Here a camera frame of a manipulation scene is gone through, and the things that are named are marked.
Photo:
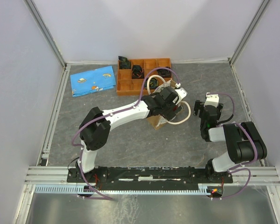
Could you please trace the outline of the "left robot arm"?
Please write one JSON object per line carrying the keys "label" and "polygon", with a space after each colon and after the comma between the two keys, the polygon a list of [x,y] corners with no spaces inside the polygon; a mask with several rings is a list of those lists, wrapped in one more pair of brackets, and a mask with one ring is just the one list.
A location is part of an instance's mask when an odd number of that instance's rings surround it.
{"label": "left robot arm", "polygon": [[97,150],[106,144],[113,129],[134,120],[158,115],[171,121],[181,110],[180,103],[186,95],[183,88],[168,86],[159,92],[144,95],[129,105],[104,111],[98,107],[92,108],[80,125],[82,131],[79,136],[83,152],[78,178],[83,182],[92,180]]}

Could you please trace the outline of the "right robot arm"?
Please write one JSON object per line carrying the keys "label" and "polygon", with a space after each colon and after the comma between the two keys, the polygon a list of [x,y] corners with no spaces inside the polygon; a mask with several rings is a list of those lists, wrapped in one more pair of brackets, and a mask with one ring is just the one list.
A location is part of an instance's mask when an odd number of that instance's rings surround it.
{"label": "right robot arm", "polygon": [[194,115],[201,119],[201,137],[206,142],[225,142],[227,151],[219,157],[210,159],[205,168],[192,168],[191,177],[202,182],[218,183],[226,178],[229,183],[232,178],[228,171],[233,171],[252,162],[267,157],[267,148],[258,130],[251,121],[236,124],[225,124],[229,119],[220,121],[223,104],[206,99],[196,100]]}

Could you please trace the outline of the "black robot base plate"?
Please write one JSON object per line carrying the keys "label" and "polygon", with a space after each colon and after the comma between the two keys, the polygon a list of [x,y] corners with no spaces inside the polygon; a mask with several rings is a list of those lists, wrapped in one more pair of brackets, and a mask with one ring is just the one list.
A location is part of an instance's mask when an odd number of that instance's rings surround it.
{"label": "black robot base plate", "polygon": [[197,190],[200,183],[233,183],[228,172],[217,173],[208,167],[97,167],[84,176],[100,190],[115,191]]}

